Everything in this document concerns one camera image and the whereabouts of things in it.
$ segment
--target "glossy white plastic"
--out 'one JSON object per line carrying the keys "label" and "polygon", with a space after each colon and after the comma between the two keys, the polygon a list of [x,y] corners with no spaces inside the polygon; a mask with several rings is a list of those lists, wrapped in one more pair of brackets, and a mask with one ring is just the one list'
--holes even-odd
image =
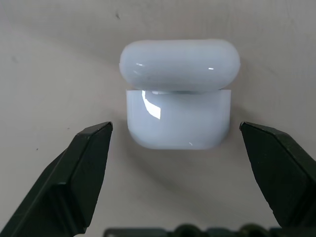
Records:
{"label": "glossy white plastic", "polygon": [[231,91],[127,91],[127,123],[134,140],[151,149],[209,149],[226,136]]}
{"label": "glossy white plastic", "polygon": [[126,46],[119,67],[137,89],[214,91],[234,80],[240,58],[222,39],[144,40]]}

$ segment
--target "white surface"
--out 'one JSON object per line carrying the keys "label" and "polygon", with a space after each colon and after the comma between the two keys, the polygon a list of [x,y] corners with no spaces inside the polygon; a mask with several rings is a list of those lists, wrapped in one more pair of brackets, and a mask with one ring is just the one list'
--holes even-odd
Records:
{"label": "white surface", "polygon": [[[273,126],[316,157],[315,0],[1,2],[0,228],[73,136],[107,120],[105,183],[85,237],[113,226],[277,225],[238,127]],[[122,50],[143,39],[207,38],[228,40],[241,57],[227,138],[210,151],[138,146],[127,130]]]}
{"label": "white surface", "polygon": [[214,91],[235,79],[240,59],[221,39],[144,40],[124,49],[119,68],[141,90]]}
{"label": "white surface", "polygon": [[230,90],[202,94],[127,91],[128,129],[135,141],[150,149],[213,148],[229,130],[230,109]]}

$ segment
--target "dark speck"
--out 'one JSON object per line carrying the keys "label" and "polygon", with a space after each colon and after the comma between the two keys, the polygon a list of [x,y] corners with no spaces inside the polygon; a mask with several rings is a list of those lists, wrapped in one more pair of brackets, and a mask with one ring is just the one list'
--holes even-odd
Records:
{"label": "dark speck", "polygon": [[115,17],[116,17],[118,20],[120,20],[120,16],[119,16],[119,13],[118,13],[118,12],[115,13]]}
{"label": "dark speck", "polygon": [[11,60],[13,63],[19,63],[19,60],[15,56],[12,56]]}

